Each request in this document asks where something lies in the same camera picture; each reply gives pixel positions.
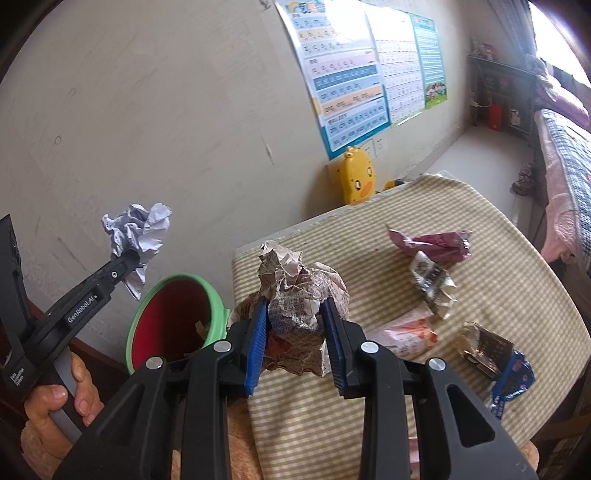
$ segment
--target white wall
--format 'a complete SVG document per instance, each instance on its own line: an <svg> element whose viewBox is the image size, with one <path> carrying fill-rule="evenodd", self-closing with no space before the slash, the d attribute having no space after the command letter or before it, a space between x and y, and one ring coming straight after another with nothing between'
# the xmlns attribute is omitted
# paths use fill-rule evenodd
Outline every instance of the white wall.
<svg viewBox="0 0 591 480"><path fill-rule="evenodd" d="M109 257L100 217L173 210L148 288L191 271L232 304L235 248L340 205L303 77L258 0L64 0L0 85L0 215L42 309ZM449 100L386 133L379 184L465 127L460 0L392 6L436 21ZM122 287L80 337L118 358L137 304Z"/></svg>
<svg viewBox="0 0 591 480"><path fill-rule="evenodd" d="M514 67L522 67L521 54L511 43L501 21L487 0L459 0L464 24L470 37L493 45L499 54L498 61Z"/></svg>

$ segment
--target blue wrapper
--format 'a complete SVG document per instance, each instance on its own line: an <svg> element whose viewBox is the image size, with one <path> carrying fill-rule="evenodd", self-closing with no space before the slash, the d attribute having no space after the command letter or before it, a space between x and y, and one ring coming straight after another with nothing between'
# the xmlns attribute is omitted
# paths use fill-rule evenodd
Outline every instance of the blue wrapper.
<svg viewBox="0 0 591 480"><path fill-rule="evenodd" d="M534 371L525 360L525 355L514 350L499 380L492 387L492 414L499 420L503 418L505 403L527 392L534 381Z"/></svg>

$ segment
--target red container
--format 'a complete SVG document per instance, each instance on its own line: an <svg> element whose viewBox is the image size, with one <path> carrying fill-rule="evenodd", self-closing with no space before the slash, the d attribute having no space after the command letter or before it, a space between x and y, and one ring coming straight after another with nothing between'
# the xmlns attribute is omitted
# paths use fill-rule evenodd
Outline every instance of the red container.
<svg viewBox="0 0 591 480"><path fill-rule="evenodd" d="M488 128L498 132L503 129L503 107L492 103L488 107Z"/></svg>

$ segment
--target poster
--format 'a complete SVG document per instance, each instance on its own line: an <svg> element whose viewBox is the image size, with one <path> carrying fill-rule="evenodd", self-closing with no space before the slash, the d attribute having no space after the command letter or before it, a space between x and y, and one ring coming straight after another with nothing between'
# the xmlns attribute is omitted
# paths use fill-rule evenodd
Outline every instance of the poster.
<svg viewBox="0 0 591 480"><path fill-rule="evenodd" d="M358 0L277 0L329 159L447 100L435 22Z"/></svg>
<svg viewBox="0 0 591 480"><path fill-rule="evenodd" d="M357 0L280 0L330 159L390 126L382 71Z"/></svg>
<svg viewBox="0 0 591 480"><path fill-rule="evenodd" d="M417 41L418 57L423 73L426 108L434 107L447 100L447 83L443 70L443 57L435 22L429 18L410 15Z"/></svg>
<svg viewBox="0 0 591 480"><path fill-rule="evenodd" d="M425 110L425 89L411 17L365 5L384 75L390 121L399 125Z"/></svg>

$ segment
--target snack wrapper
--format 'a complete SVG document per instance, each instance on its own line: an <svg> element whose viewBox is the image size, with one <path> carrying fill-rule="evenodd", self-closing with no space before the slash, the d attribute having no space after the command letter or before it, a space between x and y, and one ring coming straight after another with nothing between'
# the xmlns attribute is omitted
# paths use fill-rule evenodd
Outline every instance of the snack wrapper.
<svg viewBox="0 0 591 480"><path fill-rule="evenodd" d="M492 414L499 420L502 419L505 403L527 392L534 382L534 371L530 363L525 360L523 353L514 350L505 370L492 387Z"/></svg>
<svg viewBox="0 0 591 480"><path fill-rule="evenodd" d="M449 272L418 251L410 264L410 270L417 287L424 293L427 304L443 320L452 314L457 303L454 295L457 287Z"/></svg>
<svg viewBox="0 0 591 480"><path fill-rule="evenodd" d="M476 323L465 323L456 348L476 369L495 381L491 390L490 409L499 420L505 404L523 393L534 383L534 371L513 343Z"/></svg>
<svg viewBox="0 0 591 480"><path fill-rule="evenodd" d="M411 360L437 343L429 319L433 312L423 302L410 312L367 332L367 340L386 347L394 355Z"/></svg>
<svg viewBox="0 0 591 480"><path fill-rule="evenodd" d="M390 240L409 255L424 252L434 262L461 262L471 257L470 232L434 233L410 238L397 230L388 229Z"/></svg>

